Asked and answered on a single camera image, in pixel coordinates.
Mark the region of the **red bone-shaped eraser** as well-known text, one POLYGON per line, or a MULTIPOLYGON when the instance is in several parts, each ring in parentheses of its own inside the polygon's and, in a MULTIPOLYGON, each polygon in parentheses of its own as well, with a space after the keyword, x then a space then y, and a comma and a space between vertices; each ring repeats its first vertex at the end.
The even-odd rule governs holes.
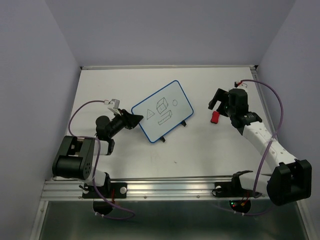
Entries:
POLYGON ((219 123, 219 119, 220 119, 220 113, 217 112, 217 111, 213 111, 211 119, 210 119, 210 122, 212 124, 218 124, 219 123))

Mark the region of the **blue framed whiteboard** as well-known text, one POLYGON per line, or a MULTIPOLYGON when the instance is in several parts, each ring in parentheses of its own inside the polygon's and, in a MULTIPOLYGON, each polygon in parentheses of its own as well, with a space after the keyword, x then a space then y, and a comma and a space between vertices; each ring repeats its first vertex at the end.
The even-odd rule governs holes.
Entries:
POLYGON ((194 109, 180 82, 174 80, 131 108, 141 115, 139 126, 150 143, 163 138, 194 114, 194 109))

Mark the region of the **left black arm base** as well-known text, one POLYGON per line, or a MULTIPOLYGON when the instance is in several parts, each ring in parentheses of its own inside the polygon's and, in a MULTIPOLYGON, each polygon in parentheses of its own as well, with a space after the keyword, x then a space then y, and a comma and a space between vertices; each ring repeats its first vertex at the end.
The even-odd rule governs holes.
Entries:
MULTIPOLYGON (((104 183, 102 186, 96 186, 101 195, 110 199, 112 204, 116 204, 115 199, 125 199, 127 197, 128 184, 126 182, 111 182, 108 173, 103 173, 104 183)), ((94 186, 86 183, 80 184, 79 187, 82 189, 83 199, 100 199, 100 196, 94 189, 94 186)), ((92 204, 93 210, 101 217, 107 217, 115 208, 105 201, 94 201, 92 204)))

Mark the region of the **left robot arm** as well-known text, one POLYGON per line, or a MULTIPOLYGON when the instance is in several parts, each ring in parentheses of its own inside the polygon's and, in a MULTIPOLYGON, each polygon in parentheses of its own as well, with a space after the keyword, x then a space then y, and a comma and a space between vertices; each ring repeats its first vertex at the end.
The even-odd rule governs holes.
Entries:
POLYGON ((111 193, 111 180, 108 173, 94 170, 94 157, 100 154, 111 155, 115 141, 113 137, 122 129, 135 128, 144 117, 121 109, 113 119, 102 115, 95 120, 96 137, 65 136, 52 164, 55 177, 75 179, 88 186, 100 197, 111 193))

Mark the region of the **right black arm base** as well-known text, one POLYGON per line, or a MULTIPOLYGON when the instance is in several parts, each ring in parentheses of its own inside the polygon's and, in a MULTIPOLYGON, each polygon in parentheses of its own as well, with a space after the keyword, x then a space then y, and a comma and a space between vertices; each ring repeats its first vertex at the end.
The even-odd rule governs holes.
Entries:
POLYGON ((230 211, 241 216, 257 216, 258 213, 249 213, 251 210, 251 198, 260 197, 261 193, 254 192, 253 186, 248 189, 245 186, 245 177, 248 183, 255 182, 256 175, 251 170, 238 171, 234 173, 229 181, 216 181, 211 195, 216 198, 241 198, 240 200, 229 200, 230 211))

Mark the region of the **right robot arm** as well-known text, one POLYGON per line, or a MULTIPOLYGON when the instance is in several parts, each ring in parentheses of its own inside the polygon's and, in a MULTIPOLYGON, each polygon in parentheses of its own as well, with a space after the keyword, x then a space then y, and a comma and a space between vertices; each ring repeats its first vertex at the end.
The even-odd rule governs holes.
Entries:
POLYGON ((260 116, 249 111, 247 92, 241 88, 229 91, 219 88, 208 108, 212 110, 216 103, 220 103, 217 112, 230 119, 231 125, 261 154, 272 173, 238 171, 232 175, 231 181, 216 182, 215 196, 241 197, 249 192, 250 195, 268 196, 276 206, 309 198, 312 193, 311 164, 285 150, 268 131, 260 116))

